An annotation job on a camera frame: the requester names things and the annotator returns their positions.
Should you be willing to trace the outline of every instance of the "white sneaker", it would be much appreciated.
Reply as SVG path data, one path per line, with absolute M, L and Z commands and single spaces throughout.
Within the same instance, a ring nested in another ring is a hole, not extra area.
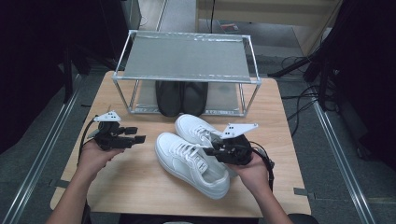
M 230 188 L 230 176 L 218 162 L 206 160 L 203 146 L 193 145 L 173 133 L 157 138 L 155 151 L 161 166 L 204 195 L 220 199 Z
M 176 132 L 184 140 L 199 144 L 206 147 L 213 147 L 212 142 L 221 142 L 221 132 L 216 130 L 215 127 L 193 115 L 184 114 L 175 122 Z M 226 164 L 222 165 L 230 173 L 230 177 L 236 177 L 238 174 L 230 169 Z

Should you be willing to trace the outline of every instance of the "hand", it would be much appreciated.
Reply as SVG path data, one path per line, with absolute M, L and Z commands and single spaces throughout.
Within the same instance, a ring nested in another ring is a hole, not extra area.
M 82 148 L 77 172 L 93 181 L 97 173 L 106 166 L 107 162 L 124 152 L 124 150 L 125 148 L 114 148 L 104 151 L 94 140 L 91 140 Z
M 256 153 L 251 154 L 252 160 L 247 165 L 227 164 L 241 177 L 247 189 L 252 192 L 269 189 L 268 170 L 262 158 Z

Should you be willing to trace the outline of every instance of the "gray floor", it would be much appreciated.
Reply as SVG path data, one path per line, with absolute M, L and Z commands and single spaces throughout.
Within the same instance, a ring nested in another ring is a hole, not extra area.
M 161 16 L 163 0 L 140 1 L 142 20 L 141 29 L 174 32 L 192 32 L 189 15 L 191 2 L 169 0 Z M 215 33 L 222 33 L 214 21 Z M 237 22 L 240 34 L 252 35 L 252 42 L 259 61 L 260 73 L 280 70 L 283 65 L 293 63 L 293 57 L 300 57 L 297 41 L 289 26 Z M 199 32 L 207 33 L 207 23 L 200 20 Z M 73 148 L 83 120 L 97 89 L 102 81 L 105 67 L 92 62 L 90 75 L 83 79 L 83 88 L 70 111 L 70 115 L 60 132 L 46 166 L 31 192 L 27 204 L 22 205 L 18 223 L 44 223 L 50 215 L 50 199 L 54 188 L 49 186 L 51 179 L 62 175 L 71 149 Z M 299 95 L 310 83 L 302 79 L 301 71 L 293 71 L 277 80 L 282 96 Z M 3 220 L 12 205 L 22 181 L 28 175 L 35 157 L 39 153 L 52 123 L 62 109 L 63 90 L 55 95 L 48 106 L 36 118 L 22 140 L 0 155 L 0 218 Z M 284 100 L 287 116 L 296 111 L 296 100 Z M 394 223 L 396 220 L 396 173 L 381 161 L 360 159 L 342 118 L 334 112 L 327 112 L 332 127 L 342 146 L 346 158 L 361 185 L 376 223 Z M 290 130 L 295 119 L 290 121 Z M 300 163 L 305 188 L 310 197 L 312 215 L 321 224 L 326 223 L 362 223 L 354 202 L 351 199 L 345 179 L 332 154 L 328 138 L 313 106 L 300 113 L 300 125 L 293 136 L 293 143 Z M 117 223 L 118 214 L 92 214 L 94 223 Z

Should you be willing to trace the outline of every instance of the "forearm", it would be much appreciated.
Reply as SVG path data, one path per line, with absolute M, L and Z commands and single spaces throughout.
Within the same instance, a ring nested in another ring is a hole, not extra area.
M 81 223 L 91 180 L 75 173 L 47 223 Z
M 271 190 L 258 190 L 257 192 L 252 192 L 252 194 L 268 223 L 292 223 Z

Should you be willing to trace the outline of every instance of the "black shoe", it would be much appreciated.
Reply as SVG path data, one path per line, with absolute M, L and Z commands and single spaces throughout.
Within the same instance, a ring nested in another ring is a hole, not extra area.
M 181 111 L 182 82 L 155 81 L 157 105 L 166 117 L 174 117 Z
M 181 110 L 196 117 L 205 112 L 207 99 L 207 82 L 185 82 Z

